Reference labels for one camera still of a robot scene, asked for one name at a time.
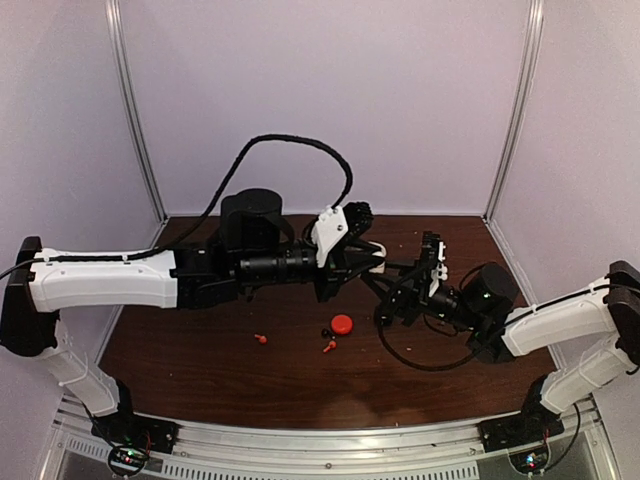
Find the white charging case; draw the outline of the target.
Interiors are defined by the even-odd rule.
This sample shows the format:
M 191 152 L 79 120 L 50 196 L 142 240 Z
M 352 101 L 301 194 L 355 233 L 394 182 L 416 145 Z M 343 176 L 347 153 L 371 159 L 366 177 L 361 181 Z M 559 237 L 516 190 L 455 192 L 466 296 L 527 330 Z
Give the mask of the white charging case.
M 386 269 L 386 247 L 378 242 L 371 242 L 370 245 L 374 247 L 372 255 L 379 258 L 380 261 L 374 267 L 371 267 L 369 272 L 372 274 L 383 274 Z

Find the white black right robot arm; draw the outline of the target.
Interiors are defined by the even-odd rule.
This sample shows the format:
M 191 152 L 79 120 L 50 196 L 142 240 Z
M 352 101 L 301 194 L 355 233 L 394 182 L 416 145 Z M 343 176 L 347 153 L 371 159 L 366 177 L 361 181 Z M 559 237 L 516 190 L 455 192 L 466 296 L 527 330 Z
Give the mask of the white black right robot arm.
M 374 311 L 378 336 L 396 318 L 411 324 L 419 316 L 439 319 L 466 332 L 469 354 L 444 365 L 406 359 L 387 341 L 384 348 L 412 369 L 436 373 L 459 368 L 473 359 L 500 363 L 551 344 L 601 335 L 571 366 L 536 380 L 512 430 L 519 440 L 535 440 L 576 401 L 622 374 L 639 370 L 639 272 L 626 261 L 588 286 L 541 305 L 517 308 L 518 293 L 500 265 L 487 263 L 468 273 L 468 282 L 452 288 L 434 263 L 404 268 L 400 276 L 366 273 L 363 282 L 379 297 Z

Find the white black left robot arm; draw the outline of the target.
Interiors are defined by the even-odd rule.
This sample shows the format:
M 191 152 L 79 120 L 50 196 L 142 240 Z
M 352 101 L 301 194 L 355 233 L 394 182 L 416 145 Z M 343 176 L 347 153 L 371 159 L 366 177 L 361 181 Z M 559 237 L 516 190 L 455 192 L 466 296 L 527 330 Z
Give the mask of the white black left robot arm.
M 153 253 L 63 253 L 29 237 L 8 276 L 1 343 L 15 355 L 44 361 L 83 402 L 98 433 L 133 444 L 143 436 L 144 422 L 128 388 L 72 348 L 61 311 L 111 305 L 207 309 L 264 286 L 306 282 L 325 302 L 345 283 L 383 266 L 385 249 L 364 239 L 373 221 L 367 203 L 325 208 L 302 237 L 282 207 L 274 191 L 244 190 L 222 201 L 219 227 L 205 242 Z

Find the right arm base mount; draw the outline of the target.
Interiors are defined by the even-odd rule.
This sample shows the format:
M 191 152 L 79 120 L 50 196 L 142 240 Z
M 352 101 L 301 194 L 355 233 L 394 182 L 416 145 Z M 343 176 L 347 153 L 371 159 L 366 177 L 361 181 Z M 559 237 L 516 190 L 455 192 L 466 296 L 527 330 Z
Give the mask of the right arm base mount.
M 517 473 L 533 476 L 551 464 L 549 440 L 565 428 L 557 416 L 520 412 L 484 420 L 478 431 L 486 453 L 506 450 Z

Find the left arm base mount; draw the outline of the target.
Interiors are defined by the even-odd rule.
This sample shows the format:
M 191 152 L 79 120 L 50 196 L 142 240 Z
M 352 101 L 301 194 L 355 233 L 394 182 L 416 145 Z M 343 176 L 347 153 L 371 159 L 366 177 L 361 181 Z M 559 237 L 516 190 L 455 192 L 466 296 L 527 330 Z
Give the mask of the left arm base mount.
M 137 414 L 114 413 L 97 417 L 87 411 L 91 433 L 109 446 L 107 466 L 118 477 L 141 473 L 153 452 L 171 454 L 178 424 Z

